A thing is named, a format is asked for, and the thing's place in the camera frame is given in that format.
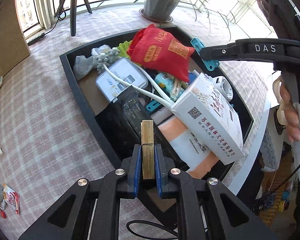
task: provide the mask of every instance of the wooden clothespin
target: wooden clothespin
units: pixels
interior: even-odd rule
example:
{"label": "wooden clothespin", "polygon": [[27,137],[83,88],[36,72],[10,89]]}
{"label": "wooden clothespin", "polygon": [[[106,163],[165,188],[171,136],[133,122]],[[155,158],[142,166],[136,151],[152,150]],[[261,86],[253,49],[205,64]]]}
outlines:
{"label": "wooden clothespin", "polygon": [[154,135],[153,120],[141,123],[143,179],[154,179]]}

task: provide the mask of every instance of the black tray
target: black tray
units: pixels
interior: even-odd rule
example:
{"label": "black tray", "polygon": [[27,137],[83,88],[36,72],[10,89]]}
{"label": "black tray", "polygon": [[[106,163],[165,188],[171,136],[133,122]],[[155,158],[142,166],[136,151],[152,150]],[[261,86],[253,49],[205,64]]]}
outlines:
{"label": "black tray", "polygon": [[[187,33],[185,33],[179,27],[168,26],[168,27],[163,27],[162,29],[171,33],[183,45],[191,47],[190,41],[191,41],[192,37],[189,36]],[[68,79],[69,85],[72,89],[72,92],[74,94],[76,101],[78,102],[78,105],[83,114],[83,117],[85,118],[91,132],[93,133],[94,137],[98,141],[103,152],[106,154],[107,158],[109,159],[109,161],[111,162],[111,164],[114,166],[115,169],[120,167],[121,158],[114,151],[113,147],[108,142],[103,131],[99,127],[99,125],[95,119],[95,117],[96,117],[95,113],[93,112],[92,108],[90,107],[89,102],[87,101],[85,95],[82,93],[82,90],[79,87],[79,85],[74,77],[73,67],[74,67],[74,61],[75,61],[76,56],[84,55],[86,57],[90,57],[92,48],[100,47],[103,44],[107,44],[110,47],[116,47],[119,45],[119,43],[123,43],[124,41],[131,41],[133,39],[134,35],[138,31],[139,31],[139,29],[111,35],[108,37],[104,37],[102,39],[92,41],[85,45],[77,47],[76,49],[72,49],[71,51],[68,51],[65,54],[62,54],[60,56],[60,60],[63,65],[64,71],[66,73],[66,77]],[[225,73],[219,67],[215,68],[214,71],[208,71],[207,68],[205,67],[203,61],[197,54],[197,52],[194,52],[192,54],[191,58],[202,69],[202,72],[207,73],[209,76],[211,76],[211,77],[224,76],[227,78]],[[242,129],[242,135],[243,135],[243,141],[245,142],[245,140],[250,132],[250,129],[252,127],[253,119],[252,119],[252,116],[251,116],[249,110],[247,109],[247,106],[245,105],[242,98],[238,94],[234,85],[228,78],[227,78],[227,80],[229,81],[229,83],[231,84],[231,86],[233,88],[234,95],[233,95],[231,104],[234,105],[234,109],[239,115],[241,129]],[[204,179],[209,178],[209,177],[216,177],[216,178],[222,180],[225,177],[225,175],[228,173],[231,166],[232,166],[232,163],[228,164],[228,165],[223,165],[221,163],[221,161],[219,161],[211,169],[211,171],[204,177]],[[152,201],[152,199],[149,197],[147,192],[145,190],[143,190],[142,188],[140,188],[140,190],[139,190],[138,198],[146,206],[146,208],[148,208],[148,210],[162,224],[164,224],[165,226],[170,227],[170,228],[175,228],[176,205],[173,205],[167,211],[162,212],[157,207],[157,205]]]}

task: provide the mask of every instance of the qr code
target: qr code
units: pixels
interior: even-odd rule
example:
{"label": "qr code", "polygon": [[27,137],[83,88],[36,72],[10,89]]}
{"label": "qr code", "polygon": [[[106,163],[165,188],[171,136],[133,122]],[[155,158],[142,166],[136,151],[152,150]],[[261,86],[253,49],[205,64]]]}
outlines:
{"label": "qr code", "polygon": [[197,119],[200,115],[202,115],[201,112],[195,106],[191,108],[188,114],[191,115],[193,119]]}

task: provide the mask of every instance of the power cord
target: power cord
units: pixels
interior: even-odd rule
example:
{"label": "power cord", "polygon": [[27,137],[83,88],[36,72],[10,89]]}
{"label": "power cord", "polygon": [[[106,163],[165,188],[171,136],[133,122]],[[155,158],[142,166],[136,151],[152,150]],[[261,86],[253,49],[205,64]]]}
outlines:
{"label": "power cord", "polygon": [[[142,236],[142,235],[139,235],[137,234],[136,232],[134,232],[131,228],[130,228],[130,225],[132,224],[144,224],[144,225],[150,225],[150,226],[153,226],[153,227],[156,227],[156,228],[160,228],[176,237],[171,237],[171,238],[155,238],[155,237],[147,237],[147,236]],[[174,231],[174,230],[171,230],[163,225],[160,225],[160,224],[157,224],[157,223],[154,223],[154,222],[150,222],[150,221],[146,221],[146,220],[131,220],[127,223],[127,229],[130,233],[134,234],[135,236],[138,236],[138,237],[141,237],[141,238],[144,238],[144,239],[149,239],[149,240],[174,240],[174,239],[178,239],[178,232]]]}
{"label": "power cord", "polygon": [[260,210],[264,210],[269,208],[273,205],[274,199],[275,199],[275,192],[281,188],[296,172],[300,169],[300,164],[298,167],[288,176],[282,183],[280,183],[279,186],[277,186],[274,190],[269,189],[269,191],[263,193],[260,199],[257,200],[253,207],[253,212],[255,212],[257,215],[259,214]]}
{"label": "power cord", "polygon": [[46,32],[46,33],[41,33],[39,36],[37,36],[37,37],[35,37],[34,39],[30,40],[30,41],[28,42],[28,46],[30,46],[30,45],[32,45],[32,44],[35,44],[36,42],[38,42],[39,40],[41,40],[45,35],[47,35],[48,33],[52,32],[52,31],[54,30],[54,28],[57,26],[58,21],[64,20],[64,19],[66,18],[66,16],[67,16],[66,11],[65,11],[63,5],[62,5],[62,7],[60,8],[60,10],[59,10],[57,13],[58,13],[58,14],[57,14],[57,21],[56,21],[54,27],[53,27],[50,31],[48,31],[48,32]]}
{"label": "power cord", "polygon": [[274,192],[276,192],[280,187],[282,187],[294,174],[296,174],[296,172],[300,169],[300,164],[299,166],[290,174],[289,177],[287,177],[278,187],[276,187],[274,190],[269,192],[269,195],[273,194]]}

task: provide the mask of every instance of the white printed box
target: white printed box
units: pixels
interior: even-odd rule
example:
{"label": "white printed box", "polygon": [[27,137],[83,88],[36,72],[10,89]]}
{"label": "white printed box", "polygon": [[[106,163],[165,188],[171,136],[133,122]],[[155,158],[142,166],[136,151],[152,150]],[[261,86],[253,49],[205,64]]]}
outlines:
{"label": "white printed box", "polygon": [[244,156],[239,116],[203,73],[175,102],[172,112],[223,164]]}

